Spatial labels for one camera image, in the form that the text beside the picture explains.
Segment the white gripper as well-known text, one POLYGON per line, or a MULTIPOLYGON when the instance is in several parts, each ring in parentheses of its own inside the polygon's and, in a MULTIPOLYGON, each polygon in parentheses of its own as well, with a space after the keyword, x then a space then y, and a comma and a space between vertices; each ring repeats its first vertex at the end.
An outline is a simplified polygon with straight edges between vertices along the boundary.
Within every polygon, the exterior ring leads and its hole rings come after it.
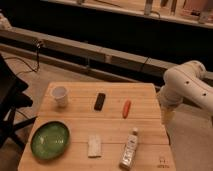
POLYGON ((173 118, 174 116, 174 107, 165 107, 162 106, 161 107, 161 119, 162 119, 162 123, 164 125, 167 125, 173 118))

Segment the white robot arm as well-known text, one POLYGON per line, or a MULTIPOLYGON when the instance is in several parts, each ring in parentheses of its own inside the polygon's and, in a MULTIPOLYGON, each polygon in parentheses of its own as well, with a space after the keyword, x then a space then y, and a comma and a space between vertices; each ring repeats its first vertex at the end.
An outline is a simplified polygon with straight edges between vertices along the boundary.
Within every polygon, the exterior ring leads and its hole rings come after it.
POLYGON ((173 66, 164 72, 164 85, 157 93, 164 125, 172 120, 174 109, 184 98, 213 117, 213 87, 203 81, 205 73, 205 66, 197 60, 173 66))

